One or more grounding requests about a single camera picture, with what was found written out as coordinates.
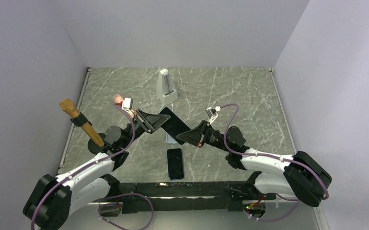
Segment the black phone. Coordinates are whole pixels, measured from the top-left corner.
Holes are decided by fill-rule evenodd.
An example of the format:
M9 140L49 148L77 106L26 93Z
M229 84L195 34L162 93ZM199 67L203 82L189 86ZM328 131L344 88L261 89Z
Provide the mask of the black phone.
M184 179L184 163L182 149L167 150L168 176L170 180Z
M190 131L191 128L182 121L170 108L165 107L160 112L160 115L169 115L170 119L166 121L161 127L169 134L178 144L185 144L184 141L179 140L176 136L184 132Z

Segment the light blue phone case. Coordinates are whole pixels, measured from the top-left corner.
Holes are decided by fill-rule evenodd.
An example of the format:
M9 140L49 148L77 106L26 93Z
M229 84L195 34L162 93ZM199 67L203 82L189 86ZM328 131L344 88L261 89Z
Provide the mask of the light blue phone case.
M178 142L174 138L172 138L169 134L166 134L166 142L168 144L178 144Z

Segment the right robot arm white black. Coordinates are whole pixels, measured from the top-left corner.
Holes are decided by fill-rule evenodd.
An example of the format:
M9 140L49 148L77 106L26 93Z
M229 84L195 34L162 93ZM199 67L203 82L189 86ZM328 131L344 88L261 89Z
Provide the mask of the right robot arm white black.
M232 168L252 171L252 181L245 187L251 199L273 193L294 196L308 206L318 207L332 182L330 174L308 153L277 155L252 149L245 145L236 126L222 134L203 120L196 128L177 134L176 139L199 148L208 144L226 151L225 159Z

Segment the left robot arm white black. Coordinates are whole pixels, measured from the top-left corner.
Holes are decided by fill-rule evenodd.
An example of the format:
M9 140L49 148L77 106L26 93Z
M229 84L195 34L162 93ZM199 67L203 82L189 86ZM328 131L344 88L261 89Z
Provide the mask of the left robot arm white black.
M95 156L81 166L57 176L42 176L33 189L23 214L31 229L58 230L67 218L86 204L104 198L113 201L119 195L119 181L110 173L128 157L127 149L144 133L153 133L171 120L171 115L148 114L138 109L130 115L117 107L129 120L122 129L111 126L97 133L75 106L64 107L72 123L90 137Z

